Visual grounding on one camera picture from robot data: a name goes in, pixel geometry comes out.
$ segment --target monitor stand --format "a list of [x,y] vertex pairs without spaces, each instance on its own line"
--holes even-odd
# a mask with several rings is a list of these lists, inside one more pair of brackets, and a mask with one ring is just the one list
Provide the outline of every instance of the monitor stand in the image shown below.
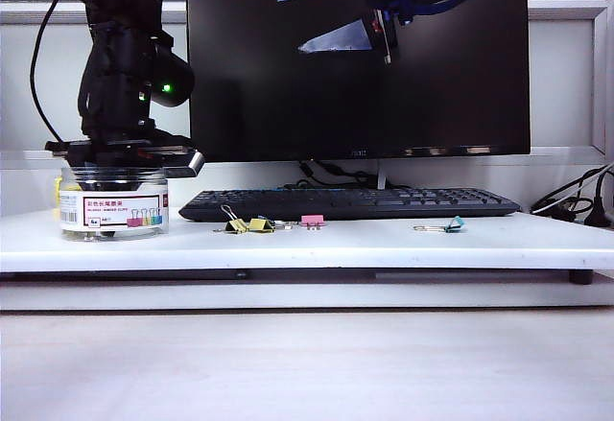
[[384,162],[381,159],[377,159],[377,189],[386,189],[387,179],[388,175],[386,174]]

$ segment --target pink binder clip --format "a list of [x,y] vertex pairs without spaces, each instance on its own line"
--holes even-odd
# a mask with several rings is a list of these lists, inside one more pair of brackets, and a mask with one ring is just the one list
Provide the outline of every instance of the pink binder clip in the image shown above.
[[300,217],[300,225],[306,226],[307,229],[317,229],[319,230],[322,226],[324,226],[324,216],[323,215],[303,215]]

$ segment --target binder clip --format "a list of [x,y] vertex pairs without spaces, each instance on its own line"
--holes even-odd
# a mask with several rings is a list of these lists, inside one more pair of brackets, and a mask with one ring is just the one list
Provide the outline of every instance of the binder clip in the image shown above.
[[243,234],[244,232],[249,231],[246,222],[244,222],[234,214],[232,208],[230,208],[230,205],[224,204],[221,205],[220,208],[230,218],[230,221],[226,223],[226,228],[224,229],[225,232],[231,232],[233,234]]
[[300,217],[300,225],[307,227],[307,229],[319,230],[324,226],[323,215],[303,215]]
[[266,234],[268,232],[274,232],[275,228],[272,226],[271,222],[266,218],[252,218],[249,220],[248,226],[249,232],[260,232],[262,234]]
[[454,217],[450,223],[446,226],[414,226],[416,231],[430,231],[430,232],[459,232],[464,226],[464,221],[461,217]]

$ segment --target black robotic arm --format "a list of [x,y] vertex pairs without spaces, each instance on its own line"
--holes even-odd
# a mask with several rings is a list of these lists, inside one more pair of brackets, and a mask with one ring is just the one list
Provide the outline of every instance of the black robotic arm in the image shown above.
[[162,30],[162,0],[82,0],[92,36],[78,108],[89,139],[48,143],[71,167],[163,167],[194,176],[203,158],[190,139],[157,129],[150,103],[177,106],[194,86]]

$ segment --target white shelf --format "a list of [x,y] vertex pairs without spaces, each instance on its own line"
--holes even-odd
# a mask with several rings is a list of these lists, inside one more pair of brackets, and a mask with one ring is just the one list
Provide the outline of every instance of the white shelf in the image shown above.
[[63,240],[52,211],[2,220],[2,271],[125,269],[449,268],[613,269],[614,232],[517,213],[468,218],[461,233],[418,232],[447,219],[329,222],[322,230],[215,233],[172,211],[168,234],[84,243]]

